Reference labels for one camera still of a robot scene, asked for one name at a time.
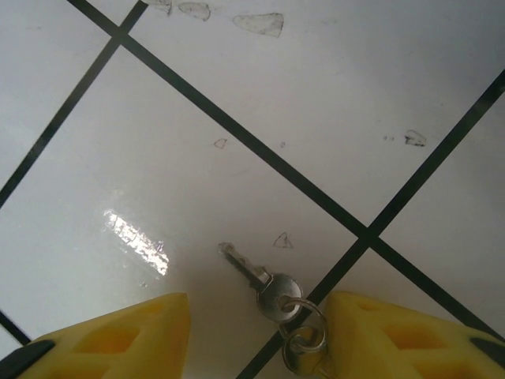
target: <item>floor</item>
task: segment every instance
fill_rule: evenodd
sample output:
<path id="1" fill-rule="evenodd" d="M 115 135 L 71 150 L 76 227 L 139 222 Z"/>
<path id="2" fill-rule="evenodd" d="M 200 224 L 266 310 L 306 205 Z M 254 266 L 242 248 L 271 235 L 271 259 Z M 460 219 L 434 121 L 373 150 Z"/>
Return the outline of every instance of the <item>floor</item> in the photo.
<path id="1" fill-rule="evenodd" d="M 505 335 L 505 2 L 150 3 L 2 2 L 0 358 L 184 291 L 185 379 L 291 377 L 220 242 Z"/>

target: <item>white tile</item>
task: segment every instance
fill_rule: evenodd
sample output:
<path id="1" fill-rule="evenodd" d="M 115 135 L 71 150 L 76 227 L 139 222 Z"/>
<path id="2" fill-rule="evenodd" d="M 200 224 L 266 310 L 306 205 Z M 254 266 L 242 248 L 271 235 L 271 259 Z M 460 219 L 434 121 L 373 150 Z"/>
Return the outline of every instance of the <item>white tile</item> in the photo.
<path id="1" fill-rule="evenodd" d="M 363 223 L 505 66 L 501 0 L 209 5 L 148 9 L 131 34 Z M 233 22 L 272 12 L 279 38 Z"/>
<path id="2" fill-rule="evenodd" d="M 120 25 L 137 0 L 88 0 L 115 24 Z"/>
<path id="3" fill-rule="evenodd" d="M 19 347 L 21 344 L 0 326 L 0 361 Z"/>
<path id="4" fill-rule="evenodd" d="M 284 232 L 293 249 L 273 246 Z M 185 378 L 237 375 L 275 331 L 218 243 L 309 293 L 355 240 L 122 48 L 3 207 L 0 238 L 0 304 L 31 337 L 187 292 Z"/>
<path id="5" fill-rule="evenodd" d="M 0 188 L 107 42 L 68 2 L 2 2 Z"/>
<path id="6" fill-rule="evenodd" d="M 450 313 L 429 298 L 415 284 L 389 265 L 379 255 L 368 250 L 349 270 L 334 289 L 376 298 L 381 302 L 390 302 L 412 310 L 430 314 L 459 323 Z M 290 371 L 284 366 L 281 353 L 265 365 L 258 374 L 258 379 L 290 378 Z"/>
<path id="7" fill-rule="evenodd" d="M 383 233 L 386 242 L 501 335 L 504 119 L 502 96 Z"/>

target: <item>key ring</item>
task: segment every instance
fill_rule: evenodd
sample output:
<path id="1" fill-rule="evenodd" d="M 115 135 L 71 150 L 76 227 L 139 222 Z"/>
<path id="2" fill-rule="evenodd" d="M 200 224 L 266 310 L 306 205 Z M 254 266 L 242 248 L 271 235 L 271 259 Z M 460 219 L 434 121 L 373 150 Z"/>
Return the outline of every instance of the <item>key ring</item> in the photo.
<path id="1" fill-rule="evenodd" d="M 324 318 L 323 313 L 316 306 L 316 304 L 307 300 L 306 298 L 290 298 L 282 305 L 283 308 L 288 308 L 290 306 L 301 306 L 303 308 L 312 311 L 318 316 L 318 318 L 321 320 L 323 324 L 323 337 L 316 346 L 304 346 L 300 343 L 297 343 L 297 348 L 299 348 L 300 351 L 303 351 L 305 353 L 316 353 L 318 351 L 323 350 L 326 347 L 326 335 L 327 335 L 326 319 Z M 284 326 L 284 324 L 278 324 L 277 328 L 279 329 L 279 333 L 281 334 L 283 339 L 287 340 L 288 338 L 290 338 L 290 334 L 286 330 L 286 326 Z"/>

